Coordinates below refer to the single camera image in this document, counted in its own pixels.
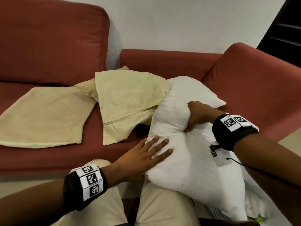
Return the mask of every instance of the cable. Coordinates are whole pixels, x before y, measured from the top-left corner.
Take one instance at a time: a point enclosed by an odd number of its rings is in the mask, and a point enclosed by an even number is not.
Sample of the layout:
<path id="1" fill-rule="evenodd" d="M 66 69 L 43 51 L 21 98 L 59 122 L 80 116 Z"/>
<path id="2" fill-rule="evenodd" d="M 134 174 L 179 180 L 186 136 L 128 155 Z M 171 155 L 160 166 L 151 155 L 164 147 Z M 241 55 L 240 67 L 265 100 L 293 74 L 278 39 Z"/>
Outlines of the cable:
<path id="1" fill-rule="evenodd" d="M 285 179 L 283 179 L 283 178 L 281 178 L 281 177 L 278 177 L 278 176 L 273 175 L 273 174 L 271 174 L 271 173 L 269 173 L 269 172 L 266 172 L 266 171 L 257 169 L 257 168 L 255 168 L 255 167 L 251 167 L 251 166 L 242 164 L 242 163 L 237 162 L 236 160 L 234 160 L 234 159 L 232 159 L 232 158 L 226 158 L 226 159 L 227 159 L 227 160 L 231 159 L 231 160 L 233 160 L 234 162 L 238 163 L 239 165 L 242 165 L 242 166 L 244 166 L 244 167 L 248 167 L 248 168 L 250 168 L 250 169 L 253 170 L 253 171 L 259 172 L 259 173 L 261 173 L 261 174 L 263 174 L 263 175 L 266 175 L 266 176 L 268 176 L 268 177 L 270 177 L 270 178 L 276 179 L 276 180 L 278 180 L 279 182 L 282 182 L 282 183 L 284 183 L 284 184 L 286 184 L 286 185 L 288 185 L 288 186 L 291 186 L 291 187 L 296 188 L 296 189 L 298 189 L 298 190 L 301 191 L 301 187 L 300 187 L 300 186 L 297 186 L 297 185 L 295 185 L 295 184 L 293 184 L 293 183 L 291 183 L 291 182 L 289 182 L 289 181 L 286 181 Z"/>

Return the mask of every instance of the leg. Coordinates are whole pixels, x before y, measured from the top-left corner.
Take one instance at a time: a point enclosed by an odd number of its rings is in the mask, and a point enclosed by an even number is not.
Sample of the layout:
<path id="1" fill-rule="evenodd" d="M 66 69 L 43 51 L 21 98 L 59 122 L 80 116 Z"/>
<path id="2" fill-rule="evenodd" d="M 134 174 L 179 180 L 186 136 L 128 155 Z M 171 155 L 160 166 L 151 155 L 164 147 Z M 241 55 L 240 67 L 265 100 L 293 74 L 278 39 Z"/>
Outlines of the leg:
<path id="1" fill-rule="evenodd" d="M 94 160 L 98 167 L 110 164 L 106 160 Z M 113 226 L 127 223 L 118 188 L 112 187 L 82 211 L 73 211 L 60 219 L 59 226 Z"/>
<path id="2" fill-rule="evenodd" d="M 194 205 L 186 195 L 145 180 L 136 226 L 200 226 Z"/>

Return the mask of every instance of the white wall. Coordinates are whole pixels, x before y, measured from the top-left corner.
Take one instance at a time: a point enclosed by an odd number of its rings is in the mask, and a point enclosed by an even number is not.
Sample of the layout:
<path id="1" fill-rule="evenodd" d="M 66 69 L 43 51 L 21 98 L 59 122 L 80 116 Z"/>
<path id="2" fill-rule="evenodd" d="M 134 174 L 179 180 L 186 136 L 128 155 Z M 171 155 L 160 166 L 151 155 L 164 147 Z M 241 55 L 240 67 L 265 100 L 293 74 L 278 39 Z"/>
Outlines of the white wall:
<path id="1" fill-rule="evenodd" d="M 68 0 L 103 7 L 110 19 L 107 67 L 124 48 L 223 53 L 257 47 L 285 0 Z"/>

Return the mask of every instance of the hand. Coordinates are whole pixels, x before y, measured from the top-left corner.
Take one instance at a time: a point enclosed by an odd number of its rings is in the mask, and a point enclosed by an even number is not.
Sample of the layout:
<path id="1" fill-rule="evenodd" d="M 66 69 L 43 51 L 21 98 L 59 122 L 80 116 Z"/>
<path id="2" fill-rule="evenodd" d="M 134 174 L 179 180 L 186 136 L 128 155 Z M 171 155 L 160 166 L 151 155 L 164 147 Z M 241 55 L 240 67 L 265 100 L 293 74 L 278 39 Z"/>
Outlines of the hand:
<path id="1" fill-rule="evenodd" d="M 173 152 L 172 149 L 152 159 L 152 156 L 169 142 L 168 139 L 165 139 L 149 150 L 158 139 L 158 137 L 155 137 L 146 144 L 146 139 L 141 140 L 140 143 L 121 156 L 116 162 L 101 168 L 106 176 L 109 188 L 120 182 L 142 179 L 143 173 L 170 156 Z"/>
<path id="2" fill-rule="evenodd" d="M 203 124 L 207 122 L 213 124 L 217 117 L 224 114 L 223 111 L 212 108 L 211 106 L 201 102 L 189 102 L 188 108 L 190 109 L 191 115 L 185 132 L 191 132 L 196 124 Z"/>

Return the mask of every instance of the person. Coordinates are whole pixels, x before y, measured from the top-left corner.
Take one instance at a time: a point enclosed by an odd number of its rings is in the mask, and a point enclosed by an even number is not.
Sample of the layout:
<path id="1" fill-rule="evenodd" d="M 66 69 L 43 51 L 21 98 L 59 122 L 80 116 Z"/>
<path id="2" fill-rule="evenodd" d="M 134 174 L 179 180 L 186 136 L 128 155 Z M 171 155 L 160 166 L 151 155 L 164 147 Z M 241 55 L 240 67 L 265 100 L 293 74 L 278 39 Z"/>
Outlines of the person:
<path id="1" fill-rule="evenodd" d="M 186 132 L 196 124 L 214 123 L 223 111 L 201 102 L 189 102 L 191 116 Z M 66 208 L 64 179 L 35 186 L 0 199 L 0 225 L 128 225 L 117 184 L 142 179 L 142 174 L 163 161 L 172 149 L 152 159 L 168 140 L 151 148 L 157 142 L 146 139 L 130 149 L 116 162 L 94 160 L 107 179 L 108 189 L 82 211 L 69 212 Z M 246 168 L 253 179 L 272 198 L 292 225 L 301 225 L 301 158 L 269 140 L 252 133 L 238 140 L 233 151 L 241 163 L 275 175 L 289 184 Z M 160 188 L 145 180 L 135 225 L 169 226 L 200 225 L 189 197 L 179 192 Z"/>

